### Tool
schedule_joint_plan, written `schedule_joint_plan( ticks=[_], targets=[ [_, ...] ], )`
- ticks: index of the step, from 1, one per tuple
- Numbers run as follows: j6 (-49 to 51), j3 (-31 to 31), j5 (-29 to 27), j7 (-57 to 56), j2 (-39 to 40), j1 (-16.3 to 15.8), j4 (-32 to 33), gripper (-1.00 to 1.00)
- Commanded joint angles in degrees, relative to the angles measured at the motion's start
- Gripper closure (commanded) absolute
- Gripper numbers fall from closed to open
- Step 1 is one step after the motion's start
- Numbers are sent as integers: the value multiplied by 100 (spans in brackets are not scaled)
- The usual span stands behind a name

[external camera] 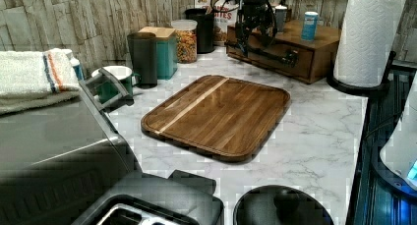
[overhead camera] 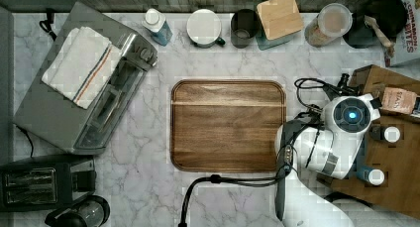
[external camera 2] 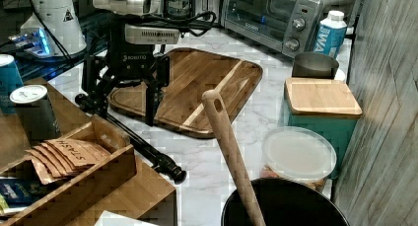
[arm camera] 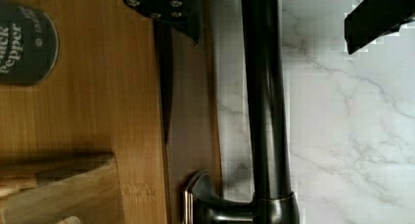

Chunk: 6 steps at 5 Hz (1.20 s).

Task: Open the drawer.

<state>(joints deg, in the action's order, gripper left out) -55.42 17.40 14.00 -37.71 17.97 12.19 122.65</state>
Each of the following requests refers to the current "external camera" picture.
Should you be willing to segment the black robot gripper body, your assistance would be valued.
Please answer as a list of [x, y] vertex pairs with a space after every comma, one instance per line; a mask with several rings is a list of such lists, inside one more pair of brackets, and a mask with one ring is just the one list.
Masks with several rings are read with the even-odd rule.
[[269, 0], [238, 0], [236, 32], [245, 31], [251, 34], [261, 24], [275, 22], [274, 11]]

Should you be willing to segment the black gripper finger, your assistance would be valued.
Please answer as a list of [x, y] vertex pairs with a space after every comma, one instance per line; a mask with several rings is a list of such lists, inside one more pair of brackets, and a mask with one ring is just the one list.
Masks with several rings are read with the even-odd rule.
[[249, 34], [247, 34], [245, 31], [236, 32], [237, 45], [245, 57], [248, 56], [248, 37]]
[[274, 41], [275, 35], [277, 33], [277, 28], [275, 22], [269, 24], [261, 24], [261, 44], [263, 47], [271, 45]]

